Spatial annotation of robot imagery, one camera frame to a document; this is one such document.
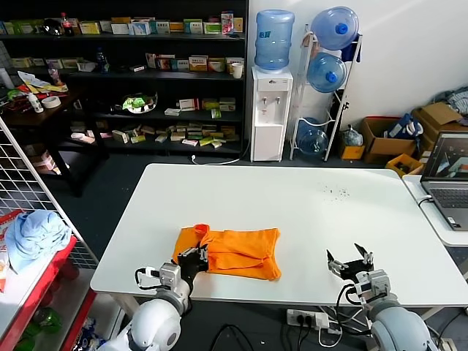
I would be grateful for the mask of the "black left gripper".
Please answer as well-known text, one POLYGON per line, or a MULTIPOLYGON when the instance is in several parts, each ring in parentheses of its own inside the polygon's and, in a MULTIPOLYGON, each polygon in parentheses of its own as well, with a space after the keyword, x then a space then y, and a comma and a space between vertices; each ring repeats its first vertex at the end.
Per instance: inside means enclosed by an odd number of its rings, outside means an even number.
POLYGON ((192 284, 199 272, 208 271, 208 246, 189 248, 177 256, 178 265, 181 267, 181 278, 188 284, 192 284))

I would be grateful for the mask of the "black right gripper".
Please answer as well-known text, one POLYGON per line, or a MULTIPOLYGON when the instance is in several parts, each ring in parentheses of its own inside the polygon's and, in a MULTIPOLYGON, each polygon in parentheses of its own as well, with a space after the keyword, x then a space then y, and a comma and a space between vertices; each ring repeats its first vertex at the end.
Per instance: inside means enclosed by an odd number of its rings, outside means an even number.
POLYGON ((363 257, 362 260, 353 260, 348 263, 341 263, 336 260, 334 256, 327 249, 327 264, 328 270, 333 274, 340 274, 342 280, 350 280, 354 283, 358 283, 357 275, 361 272, 369 272, 374 269, 374 254, 368 252, 363 246, 354 243, 355 248, 363 257))

